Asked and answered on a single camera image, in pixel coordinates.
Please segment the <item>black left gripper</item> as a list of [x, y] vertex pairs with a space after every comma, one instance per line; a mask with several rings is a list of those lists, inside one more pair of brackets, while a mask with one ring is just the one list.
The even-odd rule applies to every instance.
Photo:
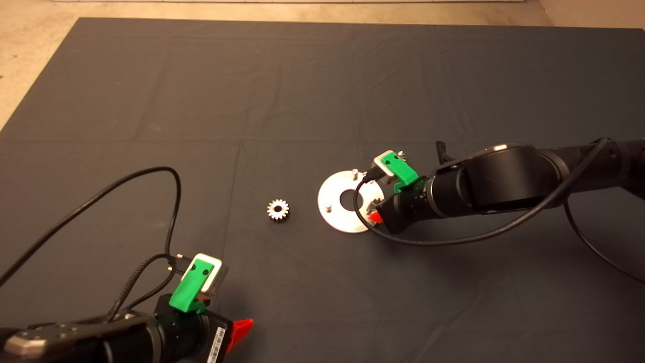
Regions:
[[[170, 306], [170, 294], [161, 295], [154, 315], [161, 336], [160, 362], [223, 362], [252, 330], [254, 319], [226, 319], [214, 312], [184, 313]], [[210, 303], [210, 298], [198, 301]]]

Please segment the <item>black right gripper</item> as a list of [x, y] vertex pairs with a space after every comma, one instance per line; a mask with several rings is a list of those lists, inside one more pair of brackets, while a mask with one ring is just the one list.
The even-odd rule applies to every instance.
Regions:
[[428, 182], [424, 176], [379, 202], [376, 211], [368, 212], [369, 223], [382, 224], [390, 234], [400, 234], [414, 223], [435, 218], [428, 202]]

